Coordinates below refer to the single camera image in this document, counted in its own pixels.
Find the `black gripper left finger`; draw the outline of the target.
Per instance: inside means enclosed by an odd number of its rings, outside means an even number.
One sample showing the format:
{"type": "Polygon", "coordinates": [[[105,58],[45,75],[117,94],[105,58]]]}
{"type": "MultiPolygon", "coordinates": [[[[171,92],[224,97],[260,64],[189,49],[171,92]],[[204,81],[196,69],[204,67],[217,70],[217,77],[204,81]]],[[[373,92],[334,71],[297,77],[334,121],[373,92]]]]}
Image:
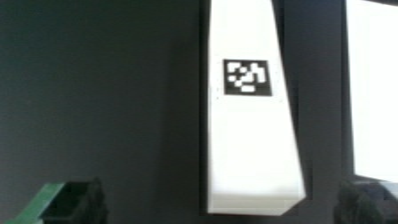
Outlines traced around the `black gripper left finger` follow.
{"type": "Polygon", "coordinates": [[[100,179],[48,183],[11,224],[109,224],[100,179]]]}

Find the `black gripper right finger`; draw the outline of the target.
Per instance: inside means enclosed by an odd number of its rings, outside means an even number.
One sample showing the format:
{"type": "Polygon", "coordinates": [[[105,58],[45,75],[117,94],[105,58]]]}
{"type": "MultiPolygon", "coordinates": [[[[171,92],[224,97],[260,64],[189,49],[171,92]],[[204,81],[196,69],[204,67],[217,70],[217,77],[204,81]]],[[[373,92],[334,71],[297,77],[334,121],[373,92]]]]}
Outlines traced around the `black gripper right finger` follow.
{"type": "Polygon", "coordinates": [[[334,224],[398,224],[398,198],[380,183],[341,183],[334,224]]]}

